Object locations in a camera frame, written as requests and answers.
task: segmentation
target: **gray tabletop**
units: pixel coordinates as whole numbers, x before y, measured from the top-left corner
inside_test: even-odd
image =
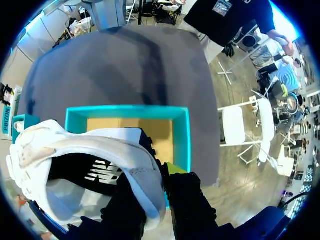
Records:
[[[219,176],[220,128],[210,70],[197,37],[159,26],[110,28],[69,40],[32,66],[18,114],[65,125],[69,107],[187,107],[192,171],[203,186]]]

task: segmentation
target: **white folding chair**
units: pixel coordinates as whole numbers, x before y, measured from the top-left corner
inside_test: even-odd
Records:
[[[281,145],[278,158],[275,159],[271,156],[268,157],[268,161],[271,166],[277,171],[281,176],[290,177],[294,169],[295,160],[291,157],[287,157],[285,153],[285,148],[289,149],[289,156],[291,155],[291,149],[289,146]]]
[[[133,1],[132,5],[127,5],[125,7],[126,13],[129,14],[128,19],[126,19],[127,25],[129,24],[131,18],[133,18],[134,20],[138,20],[135,16],[132,15],[132,12],[134,11],[135,5],[136,5],[136,0]]]
[[[243,106],[251,104],[253,107],[254,114],[257,114],[259,111],[260,115],[260,124],[262,128],[262,138],[255,140],[246,134],[245,124],[243,118]],[[275,136],[275,126],[273,120],[272,107],[270,102],[266,98],[254,99],[250,98],[250,101],[240,103],[233,106],[222,107],[218,109],[219,112],[222,112],[222,124],[223,124],[223,133],[225,143],[221,144],[221,147],[228,146],[244,146],[251,145],[245,151],[238,155],[246,164],[251,163],[252,161],[259,159],[261,162],[266,162],[271,140]],[[259,155],[251,160],[244,159],[243,155],[249,151],[254,146],[260,148]]]

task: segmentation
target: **white wall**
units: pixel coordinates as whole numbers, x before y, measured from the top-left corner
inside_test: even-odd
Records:
[[[33,61],[50,51],[64,33],[69,16],[60,10],[36,21],[18,44],[20,49]]]
[[[1,72],[0,82],[5,85],[8,84],[10,87],[15,85],[23,87],[33,62],[41,57],[44,52],[52,49],[55,42],[64,33],[65,22],[68,18],[68,15],[56,10],[49,16],[43,16],[36,21],[29,30],[29,35],[25,35],[18,43],[18,47],[12,49],[12,53]],[[4,105],[0,104],[1,118],[3,111]],[[9,178],[6,156],[9,154],[10,145],[11,141],[8,141],[8,137],[0,132],[0,168],[5,179]]]

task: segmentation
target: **concrete floor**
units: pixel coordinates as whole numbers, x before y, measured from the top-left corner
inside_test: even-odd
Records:
[[[144,25],[155,24],[152,18],[142,21]],[[247,102],[253,95],[251,89],[258,88],[255,77],[257,69],[249,58],[233,70],[234,74],[230,75],[232,85],[229,85],[225,76],[218,75],[218,72],[221,72],[219,62],[228,69],[245,55],[242,50],[235,49],[234,57],[229,58],[221,53],[209,65],[219,108]],[[255,128],[256,119],[251,109],[243,108],[243,114],[246,131],[259,136],[258,128]],[[282,137],[276,136],[271,142],[272,157],[278,157],[282,140]],[[246,148],[245,146],[221,148],[219,185],[202,189],[211,206],[217,210],[216,222],[219,226],[231,223],[234,227],[238,227],[264,208],[277,206],[282,197],[282,191],[286,188],[288,178],[278,175],[269,163],[263,163],[258,167],[255,161],[246,165],[240,160],[237,155]],[[245,157],[252,159],[257,155],[258,150],[253,148],[245,154]],[[167,211],[163,224],[154,231],[145,232],[143,239],[175,239],[170,211]]]

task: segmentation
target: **shoe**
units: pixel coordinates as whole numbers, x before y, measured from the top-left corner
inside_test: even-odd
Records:
[[[124,173],[145,211],[145,229],[152,230],[164,219],[166,201],[159,167],[140,145],[141,135],[139,128],[73,134],[56,121],[47,120],[28,127],[17,137],[6,162],[11,178],[25,197],[36,201],[61,226],[80,222],[81,216],[99,219],[100,210],[112,198],[112,194],[101,191],[105,191],[104,186],[111,190]],[[80,179],[78,172],[85,177]]]

